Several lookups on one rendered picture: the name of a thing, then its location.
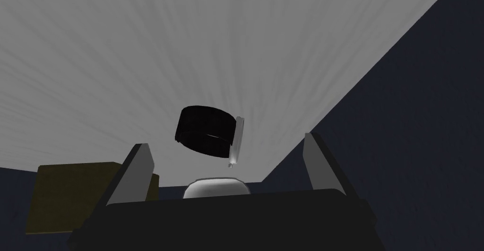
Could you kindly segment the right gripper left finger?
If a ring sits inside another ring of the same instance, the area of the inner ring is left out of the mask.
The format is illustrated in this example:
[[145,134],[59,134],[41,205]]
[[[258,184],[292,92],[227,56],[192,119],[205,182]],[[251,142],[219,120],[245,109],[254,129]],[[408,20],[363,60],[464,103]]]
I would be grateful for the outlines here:
[[144,201],[154,171],[147,143],[136,144],[129,152],[101,198],[101,205]]

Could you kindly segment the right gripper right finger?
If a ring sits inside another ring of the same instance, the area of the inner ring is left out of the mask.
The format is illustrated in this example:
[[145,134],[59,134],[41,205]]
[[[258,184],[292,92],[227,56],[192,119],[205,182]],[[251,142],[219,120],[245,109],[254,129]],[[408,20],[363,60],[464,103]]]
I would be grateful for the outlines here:
[[348,197],[359,197],[335,156],[318,133],[305,133],[303,159],[314,190],[336,189]]

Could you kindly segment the olive brown cabinet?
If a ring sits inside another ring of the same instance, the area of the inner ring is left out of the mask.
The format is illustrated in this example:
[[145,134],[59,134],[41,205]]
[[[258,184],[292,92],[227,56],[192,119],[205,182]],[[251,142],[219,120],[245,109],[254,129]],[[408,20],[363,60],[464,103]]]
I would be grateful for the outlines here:
[[39,166],[26,234],[70,233],[80,228],[120,168],[116,162]]

